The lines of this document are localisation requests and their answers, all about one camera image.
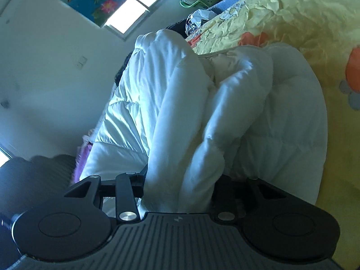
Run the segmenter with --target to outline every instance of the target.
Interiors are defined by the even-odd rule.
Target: white plastic bag
[[[194,13],[190,14],[188,16],[188,19],[186,20],[185,33],[187,34],[187,36],[191,35],[202,25],[204,25],[206,22],[210,21],[216,16],[217,14],[213,11],[202,9],[196,10]]]

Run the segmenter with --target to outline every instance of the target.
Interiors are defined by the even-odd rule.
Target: yellow bedsheet
[[[360,109],[360,0],[241,0],[196,34],[188,40],[192,39],[197,54],[285,42],[307,59],[328,111],[328,151],[316,205],[340,224],[334,260],[346,270],[356,269],[360,265],[360,111],[356,110]]]

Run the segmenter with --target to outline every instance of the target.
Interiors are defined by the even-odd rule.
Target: white jacket
[[[81,179],[148,163],[142,209],[203,212],[221,174],[314,204],[326,156],[320,84],[286,44],[196,55],[177,33],[140,36]]]

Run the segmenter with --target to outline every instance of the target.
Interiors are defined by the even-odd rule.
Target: window
[[[0,148],[0,167],[10,159],[10,155]]]
[[[127,0],[107,20],[106,25],[116,31],[123,39],[154,10],[159,0]]]

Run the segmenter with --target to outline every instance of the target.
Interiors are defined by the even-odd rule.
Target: pink fabric
[[[81,146],[80,153],[76,158],[76,168],[73,174],[72,183],[75,184],[80,180],[81,173],[85,167],[86,161],[88,160],[92,143],[88,142],[86,145]]]

